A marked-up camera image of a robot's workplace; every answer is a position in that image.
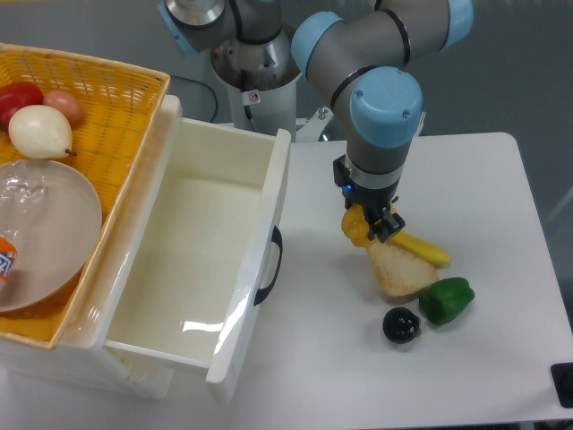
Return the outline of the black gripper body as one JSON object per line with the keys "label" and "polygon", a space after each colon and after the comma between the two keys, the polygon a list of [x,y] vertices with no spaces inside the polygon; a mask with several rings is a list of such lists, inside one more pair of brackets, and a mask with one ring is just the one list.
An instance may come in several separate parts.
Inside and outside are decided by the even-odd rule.
{"label": "black gripper body", "polygon": [[399,217],[390,211],[390,203],[398,188],[399,179],[391,178],[382,187],[369,188],[360,185],[351,177],[351,168],[346,165],[348,157],[343,155],[333,161],[334,182],[346,199],[346,207],[353,203],[363,208],[364,218],[369,224],[379,221],[387,224],[398,224]]}

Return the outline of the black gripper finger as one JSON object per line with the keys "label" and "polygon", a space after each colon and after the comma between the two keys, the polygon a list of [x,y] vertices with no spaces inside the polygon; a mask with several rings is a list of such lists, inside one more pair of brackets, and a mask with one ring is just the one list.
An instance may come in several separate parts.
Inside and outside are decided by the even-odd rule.
{"label": "black gripper finger", "polygon": [[397,213],[392,213],[390,209],[380,211],[367,211],[367,224],[369,226],[368,238],[371,241],[378,240],[385,243],[406,225],[404,219]]}

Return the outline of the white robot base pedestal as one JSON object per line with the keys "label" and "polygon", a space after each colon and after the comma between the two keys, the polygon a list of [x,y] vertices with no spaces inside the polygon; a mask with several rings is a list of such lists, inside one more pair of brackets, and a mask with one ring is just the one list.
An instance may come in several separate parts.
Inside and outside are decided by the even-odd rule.
{"label": "white robot base pedestal", "polygon": [[211,49],[210,62],[224,83],[234,127],[274,135],[296,134],[296,84],[302,76],[283,29],[260,45],[230,39]]}

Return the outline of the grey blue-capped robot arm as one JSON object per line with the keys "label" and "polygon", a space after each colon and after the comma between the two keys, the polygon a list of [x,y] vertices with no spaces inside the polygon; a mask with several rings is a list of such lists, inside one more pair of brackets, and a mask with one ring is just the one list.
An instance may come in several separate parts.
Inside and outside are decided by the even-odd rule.
{"label": "grey blue-capped robot arm", "polygon": [[422,90],[405,68],[464,38],[472,2],[378,1],[357,21],[318,12],[295,30],[277,1],[162,1],[158,13],[183,55],[210,54],[236,128],[294,133],[295,83],[309,82],[346,129],[333,164],[346,206],[362,207],[370,239],[404,227],[390,206],[423,123]]}

